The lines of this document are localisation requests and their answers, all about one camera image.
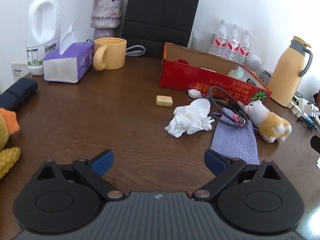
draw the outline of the plush sheep toy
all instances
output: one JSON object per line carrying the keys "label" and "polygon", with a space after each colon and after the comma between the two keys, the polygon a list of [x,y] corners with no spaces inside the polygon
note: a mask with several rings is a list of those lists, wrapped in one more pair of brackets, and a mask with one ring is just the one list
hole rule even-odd
{"label": "plush sheep toy", "polygon": [[291,133],[290,123],[271,113],[260,100],[250,102],[249,105],[244,106],[243,110],[258,128],[261,137],[269,143],[275,140],[283,142]]}

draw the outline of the yellow thermos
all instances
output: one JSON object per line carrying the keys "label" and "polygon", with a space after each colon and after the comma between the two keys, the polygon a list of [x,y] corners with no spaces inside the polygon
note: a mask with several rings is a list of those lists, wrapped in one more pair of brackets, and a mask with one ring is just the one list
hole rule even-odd
{"label": "yellow thermos", "polygon": [[[271,98],[285,107],[289,105],[302,76],[311,65],[312,52],[307,47],[311,48],[304,40],[293,36],[289,48],[282,53],[268,83],[272,91]],[[305,67],[306,53],[310,54],[310,57]]]}

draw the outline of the plush duck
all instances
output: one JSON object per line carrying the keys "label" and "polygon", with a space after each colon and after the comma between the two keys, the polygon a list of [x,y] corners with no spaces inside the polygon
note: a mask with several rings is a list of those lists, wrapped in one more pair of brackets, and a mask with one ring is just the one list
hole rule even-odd
{"label": "plush duck", "polygon": [[0,179],[8,173],[20,158],[20,148],[5,149],[9,135],[19,131],[16,113],[0,108]]}
{"label": "plush duck", "polygon": [[275,140],[283,142],[291,133],[290,123],[270,112],[260,100],[250,102],[249,105],[244,106],[243,110],[258,128],[261,137],[269,143]]}

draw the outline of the purple tissue box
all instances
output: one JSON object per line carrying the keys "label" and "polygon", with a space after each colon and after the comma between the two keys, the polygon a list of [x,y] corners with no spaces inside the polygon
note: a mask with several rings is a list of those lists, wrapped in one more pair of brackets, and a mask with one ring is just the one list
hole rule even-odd
{"label": "purple tissue box", "polygon": [[77,83],[92,66],[92,41],[73,43],[60,55],[59,49],[43,60],[44,79],[47,81]]}

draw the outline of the gray cable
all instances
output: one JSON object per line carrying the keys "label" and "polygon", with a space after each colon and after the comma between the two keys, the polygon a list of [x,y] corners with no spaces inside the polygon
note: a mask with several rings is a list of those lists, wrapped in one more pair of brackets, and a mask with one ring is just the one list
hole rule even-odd
{"label": "gray cable", "polygon": [[[212,89],[218,89],[220,90],[221,92],[225,93],[235,104],[234,106],[235,107],[231,107],[231,106],[227,106],[229,109],[231,109],[235,114],[239,115],[241,118],[243,118],[245,120],[245,123],[243,126],[241,125],[238,125],[235,123],[235,121],[233,120],[233,118],[228,115],[225,111],[223,111],[223,109],[219,106],[219,104],[216,102],[216,100],[214,100],[213,98],[213,95],[212,95]],[[226,122],[222,119],[220,119],[220,117],[218,117],[217,115],[215,115],[214,113],[209,113],[209,115],[216,121],[218,122],[221,122],[227,126],[231,126],[231,127],[234,127],[234,128],[244,128],[246,126],[248,126],[248,123],[249,123],[249,119],[247,117],[247,115],[245,114],[245,112],[243,111],[242,107],[238,104],[238,102],[228,93],[226,92],[225,90],[223,90],[222,88],[220,87],[216,87],[216,86],[212,86],[209,88],[209,97],[210,97],[210,101],[213,103],[213,105],[218,108],[218,110],[225,116],[227,117],[229,120],[231,120],[233,123],[229,123],[229,122]]]}
{"label": "gray cable", "polygon": [[[139,48],[139,50],[129,51],[130,49],[135,49],[135,48]],[[139,57],[145,54],[145,52],[146,52],[146,48],[143,47],[142,45],[134,45],[132,47],[127,48],[127,53],[125,55],[130,57]]]}

